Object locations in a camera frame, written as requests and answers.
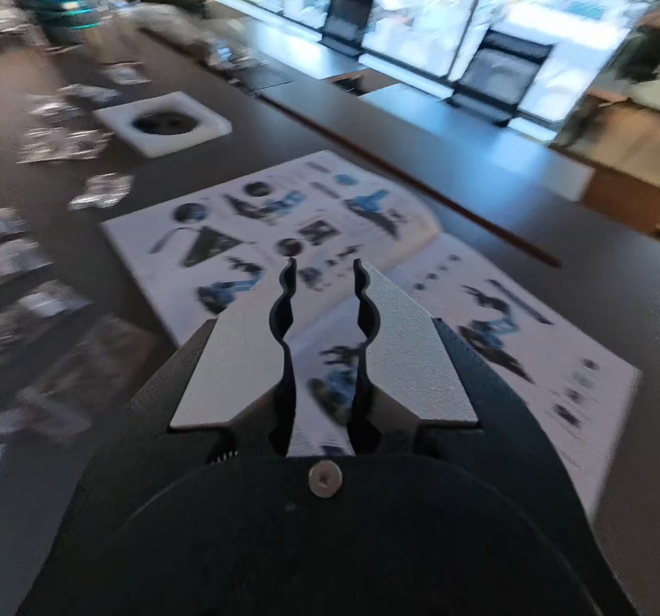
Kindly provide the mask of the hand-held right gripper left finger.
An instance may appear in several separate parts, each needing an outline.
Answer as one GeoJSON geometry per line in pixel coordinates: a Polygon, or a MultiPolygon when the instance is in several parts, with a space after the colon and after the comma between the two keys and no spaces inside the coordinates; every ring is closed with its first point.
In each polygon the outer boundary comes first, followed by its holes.
{"type": "Polygon", "coordinates": [[[179,404],[174,432],[222,430],[239,452],[286,452],[296,412],[292,356],[296,260],[268,272],[215,320],[179,404]]]}

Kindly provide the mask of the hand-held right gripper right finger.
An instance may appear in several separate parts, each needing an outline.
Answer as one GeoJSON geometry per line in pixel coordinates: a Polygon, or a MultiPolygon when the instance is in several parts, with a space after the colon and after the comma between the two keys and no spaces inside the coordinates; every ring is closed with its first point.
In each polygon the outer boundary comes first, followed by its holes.
{"type": "Polygon", "coordinates": [[[415,449],[428,430],[479,419],[433,317],[367,261],[353,264],[364,334],[347,424],[355,452],[415,449]]]}

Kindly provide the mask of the printed instruction manual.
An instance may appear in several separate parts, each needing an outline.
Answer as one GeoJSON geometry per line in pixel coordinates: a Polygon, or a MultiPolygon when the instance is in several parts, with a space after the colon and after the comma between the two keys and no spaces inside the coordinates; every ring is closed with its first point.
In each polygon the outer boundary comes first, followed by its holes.
{"type": "Polygon", "coordinates": [[[364,342],[353,262],[369,261],[522,398],[595,519],[640,372],[443,232],[402,186],[321,151],[102,227],[178,347],[296,260],[287,342],[300,406],[289,456],[352,452],[346,421],[364,342]]]}

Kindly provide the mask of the black mesh office chair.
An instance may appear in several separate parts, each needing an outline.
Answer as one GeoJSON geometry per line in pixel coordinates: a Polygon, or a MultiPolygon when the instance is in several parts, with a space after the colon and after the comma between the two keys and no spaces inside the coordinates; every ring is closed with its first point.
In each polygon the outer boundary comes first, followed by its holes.
{"type": "Polygon", "coordinates": [[[554,47],[489,28],[445,102],[507,127],[554,47]]]}
{"type": "Polygon", "coordinates": [[[320,44],[358,59],[374,0],[330,0],[320,44]]]}

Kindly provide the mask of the group of clear screw bags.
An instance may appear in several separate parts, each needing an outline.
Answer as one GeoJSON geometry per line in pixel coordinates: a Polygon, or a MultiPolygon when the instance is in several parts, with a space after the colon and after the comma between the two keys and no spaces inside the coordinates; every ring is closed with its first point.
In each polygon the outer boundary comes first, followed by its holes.
{"type": "MultiPolygon", "coordinates": [[[[124,10],[120,12],[116,24],[107,23],[102,28],[85,28],[82,36],[75,37],[73,43],[68,46],[50,45],[45,37],[40,46],[37,46],[37,27],[30,26],[22,28],[20,31],[1,32],[1,122],[9,123],[10,120],[18,123],[18,108],[10,109],[9,99],[5,98],[11,93],[18,105],[19,81],[18,75],[27,76],[32,72],[33,75],[42,77],[42,83],[52,85],[48,90],[48,95],[29,96],[27,102],[30,103],[30,113],[35,123],[38,121],[38,127],[30,128],[30,132],[23,134],[22,146],[20,151],[16,151],[17,164],[35,164],[37,169],[35,176],[28,184],[32,183],[36,190],[30,195],[26,194],[23,209],[15,210],[13,207],[1,206],[1,287],[5,282],[18,279],[25,274],[34,273],[42,269],[50,270],[52,265],[51,257],[44,246],[36,238],[30,235],[30,229],[37,229],[41,224],[42,230],[47,217],[53,212],[51,205],[62,204],[65,199],[69,199],[72,193],[74,177],[77,177],[76,183],[82,188],[77,197],[72,198],[68,203],[69,210],[79,210],[84,208],[111,208],[122,199],[124,199],[133,187],[134,178],[132,175],[109,173],[99,174],[100,166],[111,163],[114,158],[110,156],[110,162],[103,158],[103,151],[109,142],[113,141],[112,136],[116,136],[111,130],[103,126],[94,116],[94,110],[112,107],[111,103],[119,99],[120,92],[113,88],[99,87],[92,85],[92,75],[101,75],[97,72],[97,67],[103,67],[105,71],[103,76],[109,82],[113,80],[115,84],[120,82],[127,83],[130,78],[128,75],[135,76],[133,79],[140,82],[142,72],[138,68],[138,63],[132,61],[111,62],[109,51],[111,47],[126,47],[130,43],[123,42],[127,39],[129,30],[132,31],[134,24],[142,25],[142,20],[148,20],[147,28],[157,40],[162,43],[166,50],[160,60],[156,60],[156,65],[171,65],[168,59],[170,57],[181,57],[186,68],[193,68],[193,83],[199,84],[202,74],[202,66],[191,56],[189,50],[184,55],[183,45],[177,45],[178,52],[172,51],[175,42],[171,39],[190,37],[192,30],[199,27],[189,22],[189,18],[171,7],[158,7],[154,4],[139,4],[136,10],[124,10]],[[161,36],[154,33],[156,29],[155,20],[181,20],[182,26],[179,28],[188,29],[188,34],[174,36],[161,36]],[[101,50],[101,64],[90,59],[84,60],[83,40],[86,49],[95,48],[95,57],[101,50]],[[78,167],[79,160],[96,160],[92,166],[94,174],[85,174],[90,177],[85,181],[82,187],[81,169],[78,167]],[[73,169],[73,175],[49,175],[48,164],[62,164],[63,168],[73,169]]],[[[205,313],[207,317],[217,315],[224,306],[227,306],[232,298],[235,298],[237,292],[249,290],[263,276],[268,269],[268,258],[260,257],[257,253],[257,243],[248,238],[239,238],[236,232],[229,230],[220,230],[219,227],[211,227],[207,218],[211,215],[211,202],[189,201],[178,205],[173,209],[173,219],[175,228],[170,229],[156,245],[154,245],[151,254],[162,251],[168,239],[178,230],[187,228],[195,234],[195,240],[191,249],[186,249],[184,258],[177,259],[179,267],[191,268],[202,264],[204,260],[207,266],[216,268],[211,281],[222,281],[218,274],[222,270],[232,269],[236,274],[244,273],[242,281],[237,277],[229,284],[226,284],[225,290],[229,293],[226,296],[220,296],[220,299],[213,299],[215,294],[219,293],[220,286],[213,285],[204,290],[212,291],[210,293],[211,308],[205,313]]],[[[63,227],[60,224],[56,229],[54,226],[53,239],[56,235],[60,238],[60,249],[64,253],[68,252],[69,258],[82,269],[82,276],[87,280],[94,277],[98,283],[105,279],[99,276],[100,254],[98,248],[91,245],[83,246],[88,236],[91,237],[91,231],[72,231],[72,236],[64,238],[63,227]]],[[[87,298],[79,294],[74,288],[65,283],[56,280],[47,281],[35,289],[27,292],[15,303],[1,307],[1,368],[5,363],[16,360],[19,355],[25,353],[25,348],[57,326],[62,320],[66,320],[70,314],[86,307],[89,304],[87,298]]],[[[86,414],[80,407],[76,409],[73,406],[64,406],[54,404],[51,396],[39,396],[33,393],[37,389],[29,388],[29,398],[23,399],[22,396],[15,401],[8,409],[1,408],[1,441],[20,430],[28,429],[37,431],[46,435],[58,436],[62,432],[64,437],[73,436],[79,430],[85,430],[91,422],[91,414],[86,414]]]]}

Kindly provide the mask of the white foam block with hole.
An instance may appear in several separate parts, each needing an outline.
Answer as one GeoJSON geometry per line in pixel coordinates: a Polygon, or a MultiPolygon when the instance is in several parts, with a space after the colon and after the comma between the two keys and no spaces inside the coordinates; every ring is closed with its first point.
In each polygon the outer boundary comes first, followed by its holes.
{"type": "Polygon", "coordinates": [[[223,116],[184,92],[94,110],[94,116],[144,158],[159,158],[232,133],[223,116]]]}

